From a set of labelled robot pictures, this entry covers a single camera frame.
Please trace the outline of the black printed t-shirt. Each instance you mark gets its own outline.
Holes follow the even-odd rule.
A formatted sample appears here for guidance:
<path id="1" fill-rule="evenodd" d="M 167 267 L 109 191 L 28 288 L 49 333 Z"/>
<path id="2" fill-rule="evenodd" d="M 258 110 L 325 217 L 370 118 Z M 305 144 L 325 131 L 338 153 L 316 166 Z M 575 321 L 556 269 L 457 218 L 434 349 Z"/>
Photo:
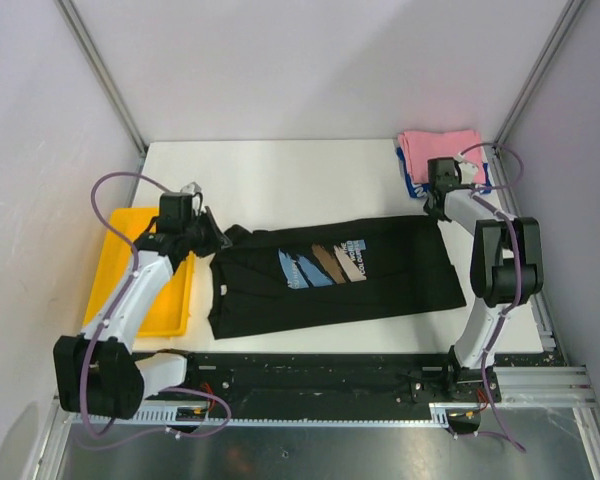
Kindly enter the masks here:
<path id="1" fill-rule="evenodd" d="M 441 231 L 427 216 L 226 232 L 210 268 L 217 339 L 435 313 L 466 306 Z"/>

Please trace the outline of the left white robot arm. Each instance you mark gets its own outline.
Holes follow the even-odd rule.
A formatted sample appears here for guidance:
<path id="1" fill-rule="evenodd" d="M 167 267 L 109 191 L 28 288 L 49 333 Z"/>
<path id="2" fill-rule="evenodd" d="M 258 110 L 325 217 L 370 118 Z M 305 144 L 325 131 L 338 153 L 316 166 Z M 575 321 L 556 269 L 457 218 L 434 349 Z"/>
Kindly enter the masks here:
<path id="1" fill-rule="evenodd" d="M 73 413 L 130 419 L 142 401 L 168 389 L 194 397 L 200 374 L 178 353 L 137 360 L 133 344 L 155 300 L 190 255 L 229 247 L 210 208 L 160 212 L 135 239 L 125 274 L 94 318 L 76 336 L 61 336 L 53 359 L 61 407 Z"/>

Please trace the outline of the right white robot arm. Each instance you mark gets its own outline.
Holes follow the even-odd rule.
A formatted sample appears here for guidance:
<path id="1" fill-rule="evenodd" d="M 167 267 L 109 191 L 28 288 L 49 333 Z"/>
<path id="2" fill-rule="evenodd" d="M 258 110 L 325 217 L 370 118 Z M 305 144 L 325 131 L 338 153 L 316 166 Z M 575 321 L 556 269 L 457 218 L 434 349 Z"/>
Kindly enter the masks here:
<path id="1" fill-rule="evenodd" d="M 474 303 L 449 352 L 453 369 L 441 376 L 443 393 L 464 401 L 477 389 L 473 372 L 484 373 L 493 365 L 494 348 L 513 310 L 543 288 L 540 224 L 460 187 L 430 192 L 424 210 L 437 220 L 459 224 L 473 237 L 469 279 Z"/>

